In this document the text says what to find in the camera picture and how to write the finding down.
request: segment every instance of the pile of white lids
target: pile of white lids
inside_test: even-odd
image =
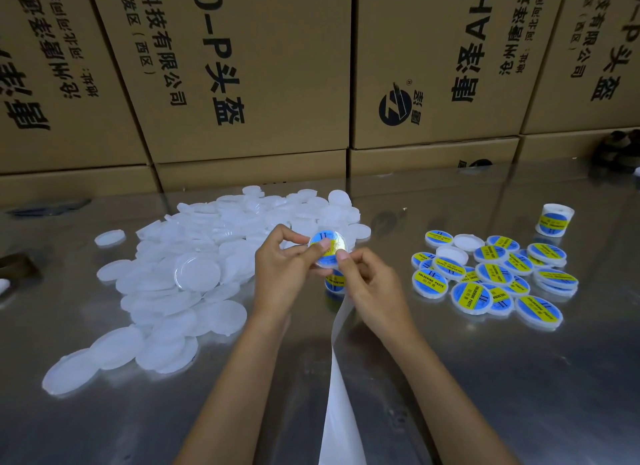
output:
[[[101,336],[89,348],[64,356],[46,374],[42,387],[61,395],[88,382],[98,370],[135,361],[142,369],[172,373],[185,369],[198,351],[199,336],[230,336],[241,330],[247,313],[230,300],[255,273],[255,251],[271,230],[285,225],[305,236],[339,232],[348,249],[371,230],[358,224],[360,211],[344,191],[328,199],[302,189],[287,197],[265,196],[260,186],[208,203],[177,205],[136,232],[134,259],[119,259],[100,268],[97,277],[115,282],[120,307],[132,324]],[[125,240],[122,230],[96,237],[100,247]],[[281,247],[294,243],[283,242]]]
[[[436,300],[452,287],[454,307],[467,315],[507,317],[516,311],[526,323],[538,329],[554,330],[563,321],[562,312],[543,297],[566,301],[578,290],[578,280],[560,270],[567,254],[559,247],[537,242],[520,249],[520,244],[505,236],[486,240],[470,235],[431,230],[425,242],[435,253],[421,251],[412,258],[413,289],[421,296]],[[467,266],[470,256],[476,266]],[[532,287],[527,278],[531,276]]]

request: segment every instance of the metal table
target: metal table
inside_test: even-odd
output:
[[[581,161],[432,170],[304,184],[275,184],[268,194],[303,187],[344,188],[372,227],[367,244],[394,266],[420,331],[476,406],[526,465],[636,464],[640,456],[640,198],[630,177],[595,173]],[[41,276],[0,301],[0,463],[167,464],[220,373],[233,339],[208,334],[195,362],[159,377],[135,364],[99,372],[62,398],[40,387],[64,354],[129,324],[120,295],[95,277],[131,258],[134,231],[177,202],[214,200],[230,191],[104,198],[55,217],[0,217],[0,254],[26,251]],[[543,203],[576,210],[559,245],[580,279],[564,323],[535,331],[506,320],[464,316],[449,302],[412,292],[410,256],[428,229],[501,234],[521,245]],[[95,235],[121,228],[128,239],[98,249]],[[252,286],[239,301],[251,310]],[[317,463],[328,396],[330,333],[337,303],[309,281],[292,313],[262,423],[257,464]],[[415,399],[401,372],[357,315],[336,354],[362,435],[367,463],[437,462]]]

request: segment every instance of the person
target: person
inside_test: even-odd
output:
[[[280,249],[283,240],[296,246]],[[328,249],[278,225],[255,253],[255,308],[174,465],[250,465],[280,342],[308,273]],[[336,254],[347,292],[409,381],[444,465],[519,461],[471,403],[413,324],[400,279],[370,249]]]

